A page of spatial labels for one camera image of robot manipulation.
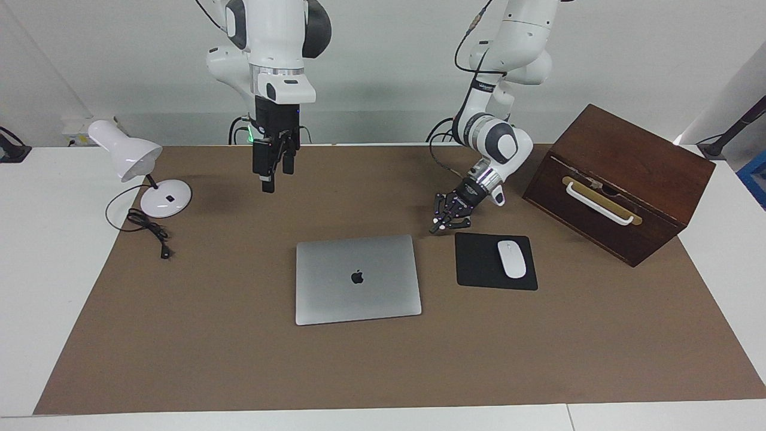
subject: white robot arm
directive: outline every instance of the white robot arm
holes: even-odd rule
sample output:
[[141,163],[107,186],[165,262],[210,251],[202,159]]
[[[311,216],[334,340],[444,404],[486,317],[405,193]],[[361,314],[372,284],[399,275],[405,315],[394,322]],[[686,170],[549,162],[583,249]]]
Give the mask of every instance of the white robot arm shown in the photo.
[[[470,215],[487,196],[498,206],[506,199],[502,183],[532,152],[532,139],[521,129],[486,112],[490,98],[511,105],[509,83],[539,85],[552,68],[545,44],[558,3],[571,0],[510,0],[493,41],[481,41],[471,51],[476,72],[463,106],[452,119],[451,135],[482,155],[452,192],[437,194],[431,233],[470,227]],[[474,20],[477,23],[481,15]]]
[[253,145],[253,172],[264,192],[274,191],[274,171],[293,173],[300,148],[300,104],[316,101],[304,58],[327,48],[332,28],[317,0],[214,0],[234,47],[208,52],[210,73],[245,100],[250,128],[263,134]]

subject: white table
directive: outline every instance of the white table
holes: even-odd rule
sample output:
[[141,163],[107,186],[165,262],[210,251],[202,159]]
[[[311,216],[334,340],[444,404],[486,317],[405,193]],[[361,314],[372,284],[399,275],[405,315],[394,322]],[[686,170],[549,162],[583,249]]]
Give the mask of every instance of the white table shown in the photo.
[[[99,148],[36,148],[0,165],[0,430],[766,429],[766,400],[29,417],[116,238],[103,208],[137,183],[120,183]],[[764,379],[766,212],[717,162],[680,237]]]

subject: wooden box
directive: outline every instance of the wooden box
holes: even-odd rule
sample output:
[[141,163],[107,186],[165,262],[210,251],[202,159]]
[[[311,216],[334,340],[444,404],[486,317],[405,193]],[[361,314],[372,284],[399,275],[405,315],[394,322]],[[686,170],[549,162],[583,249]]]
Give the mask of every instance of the wooden box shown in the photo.
[[545,155],[524,199],[636,266],[689,224],[714,167],[588,105]]

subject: laptop lid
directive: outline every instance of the laptop lid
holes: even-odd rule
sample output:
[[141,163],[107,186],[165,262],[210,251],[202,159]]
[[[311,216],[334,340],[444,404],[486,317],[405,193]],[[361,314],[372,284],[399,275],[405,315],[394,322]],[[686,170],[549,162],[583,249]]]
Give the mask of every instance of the laptop lid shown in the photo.
[[296,324],[421,313],[412,237],[301,242],[296,256]]

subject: computer mouse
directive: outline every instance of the computer mouse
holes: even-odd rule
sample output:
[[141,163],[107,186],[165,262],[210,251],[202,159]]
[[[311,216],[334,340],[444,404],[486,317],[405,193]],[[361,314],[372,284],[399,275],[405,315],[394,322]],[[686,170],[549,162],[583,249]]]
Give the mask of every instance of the computer mouse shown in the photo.
[[515,241],[500,241],[497,243],[502,269],[509,278],[521,278],[526,274],[526,262],[519,244]]

